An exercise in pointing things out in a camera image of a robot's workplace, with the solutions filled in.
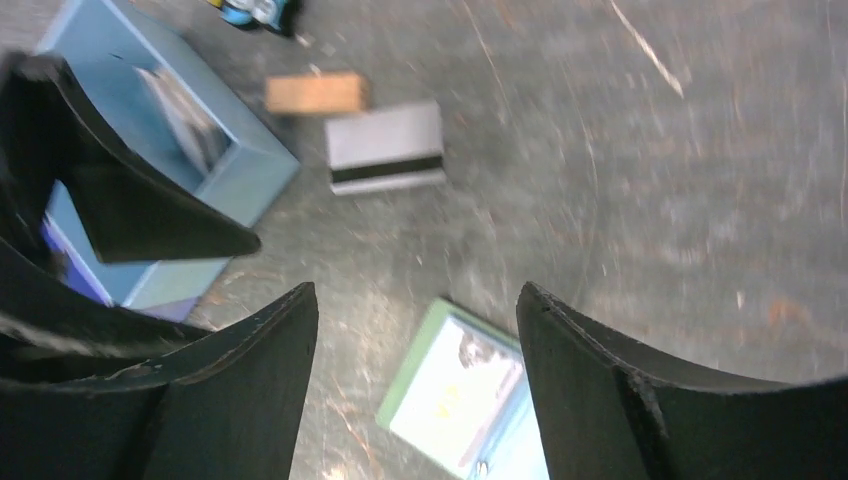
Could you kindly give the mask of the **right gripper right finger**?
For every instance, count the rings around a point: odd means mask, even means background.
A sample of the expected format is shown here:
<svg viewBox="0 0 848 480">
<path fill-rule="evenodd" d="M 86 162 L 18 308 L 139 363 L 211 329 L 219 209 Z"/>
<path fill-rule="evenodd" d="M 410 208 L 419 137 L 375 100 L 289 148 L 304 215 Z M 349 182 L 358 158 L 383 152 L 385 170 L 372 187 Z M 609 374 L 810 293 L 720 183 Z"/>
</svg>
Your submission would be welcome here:
<svg viewBox="0 0 848 480">
<path fill-rule="evenodd" d="M 644 344 L 535 283 L 519 340 L 554 479 L 843 479 L 847 380 L 788 384 Z"/>
</svg>

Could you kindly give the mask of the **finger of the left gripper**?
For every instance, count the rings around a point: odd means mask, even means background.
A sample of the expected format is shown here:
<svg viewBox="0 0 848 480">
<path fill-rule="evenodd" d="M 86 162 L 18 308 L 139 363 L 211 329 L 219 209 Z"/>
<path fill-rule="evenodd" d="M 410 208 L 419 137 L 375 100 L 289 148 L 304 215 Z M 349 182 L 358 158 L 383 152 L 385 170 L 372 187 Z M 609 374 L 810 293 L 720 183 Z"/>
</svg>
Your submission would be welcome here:
<svg viewBox="0 0 848 480">
<path fill-rule="evenodd" d="M 56 184 L 68 191 L 98 260 L 249 255 L 249 228 L 195 198 L 133 151 L 60 56 L 1 56 L 1 238 L 34 264 Z"/>
<path fill-rule="evenodd" d="M 169 354 L 211 334 L 72 290 L 1 243 L 1 377 L 56 383 Z"/>
</svg>

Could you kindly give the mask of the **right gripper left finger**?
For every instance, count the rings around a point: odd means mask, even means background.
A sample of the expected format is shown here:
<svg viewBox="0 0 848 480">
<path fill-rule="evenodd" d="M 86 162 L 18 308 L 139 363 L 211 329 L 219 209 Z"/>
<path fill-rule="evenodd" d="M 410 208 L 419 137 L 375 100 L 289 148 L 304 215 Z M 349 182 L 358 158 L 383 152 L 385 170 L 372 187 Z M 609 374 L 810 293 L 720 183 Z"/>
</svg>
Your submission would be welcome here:
<svg viewBox="0 0 848 480">
<path fill-rule="evenodd" d="M 319 310 L 304 282 L 253 315 L 105 376 L 1 383 L 5 479 L 285 479 Z"/>
</svg>

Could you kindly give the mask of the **stack of credit cards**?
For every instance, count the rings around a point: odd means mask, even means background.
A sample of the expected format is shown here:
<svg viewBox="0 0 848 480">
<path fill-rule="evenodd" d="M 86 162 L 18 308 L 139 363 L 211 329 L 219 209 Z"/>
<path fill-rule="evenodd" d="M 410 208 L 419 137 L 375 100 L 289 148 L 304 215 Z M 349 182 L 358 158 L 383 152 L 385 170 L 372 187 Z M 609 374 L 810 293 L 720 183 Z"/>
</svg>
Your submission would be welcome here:
<svg viewBox="0 0 848 480">
<path fill-rule="evenodd" d="M 211 173 L 228 149 L 229 137 L 170 70 L 162 66 L 134 70 L 156 100 L 190 163 L 201 174 Z"/>
</svg>

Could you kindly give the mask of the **blue three-compartment organizer tray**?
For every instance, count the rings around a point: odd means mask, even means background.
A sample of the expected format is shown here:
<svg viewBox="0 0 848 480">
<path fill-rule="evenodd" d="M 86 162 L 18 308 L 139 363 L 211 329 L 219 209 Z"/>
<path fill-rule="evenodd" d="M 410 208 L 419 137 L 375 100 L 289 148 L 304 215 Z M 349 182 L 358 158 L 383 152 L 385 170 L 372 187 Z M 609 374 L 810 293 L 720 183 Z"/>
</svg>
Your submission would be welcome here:
<svg viewBox="0 0 848 480">
<path fill-rule="evenodd" d="M 68 1 L 38 44 L 62 55 L 124 142 L 207 205 L 253 226 L 299 170 L 271 134 L 201 57 L 164 23 L 126 1 Z M 214 169 L 195 168 L 170 132 L 141 70 L 175 76 L 226 135 Z M 222 259 L 107 265 L 100 262 L 63 187 L 51 201 L 49 244 L 70 261 L 70 284 L 109 306 L 181 322 L 225 267 Z"/>
</svg>

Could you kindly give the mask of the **green card holder wallet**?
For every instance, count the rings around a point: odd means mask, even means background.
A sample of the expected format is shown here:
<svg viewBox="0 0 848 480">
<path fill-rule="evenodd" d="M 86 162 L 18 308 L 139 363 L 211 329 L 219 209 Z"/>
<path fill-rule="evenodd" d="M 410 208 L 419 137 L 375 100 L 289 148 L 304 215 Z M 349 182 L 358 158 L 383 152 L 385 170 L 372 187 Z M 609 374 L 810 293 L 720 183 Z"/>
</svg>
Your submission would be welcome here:
<svg viewBox="0 0 848 480">
<path fill-rule="evenodd" d="M 376 422 L 456 479 L 549 476 L 517 338 L 442 298 Z"/>
</svg>

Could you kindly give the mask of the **silver magnetic stripe card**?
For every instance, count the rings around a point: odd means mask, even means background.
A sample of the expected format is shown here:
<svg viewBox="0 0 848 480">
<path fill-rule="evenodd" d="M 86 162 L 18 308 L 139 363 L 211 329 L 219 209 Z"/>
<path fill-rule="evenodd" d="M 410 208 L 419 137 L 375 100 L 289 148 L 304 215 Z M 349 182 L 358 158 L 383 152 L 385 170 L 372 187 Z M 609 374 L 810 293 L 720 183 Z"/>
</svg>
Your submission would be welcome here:
<svg viewBox="0 0 848 480">
<path fill-rule="evenodd" d="M 434 100 L 330 119 L 325 139 L 330 189 L 337 196 L 447 181 L 441 109 Z"/>
</svg>

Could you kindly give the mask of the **silver VIP card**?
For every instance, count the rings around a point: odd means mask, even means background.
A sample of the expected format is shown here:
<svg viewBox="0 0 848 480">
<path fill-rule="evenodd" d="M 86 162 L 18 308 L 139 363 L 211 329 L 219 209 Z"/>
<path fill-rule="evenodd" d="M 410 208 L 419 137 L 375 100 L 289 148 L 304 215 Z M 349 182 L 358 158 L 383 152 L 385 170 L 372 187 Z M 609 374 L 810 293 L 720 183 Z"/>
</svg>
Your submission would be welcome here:
<svg viewBox="0 0 848 480">
<path fill-rule="evenodd" d="M 385 426 L 454 476 L 471 479 L 523 375 L 513 345 L 448 315 L 424 348 Z"/>
</svg>

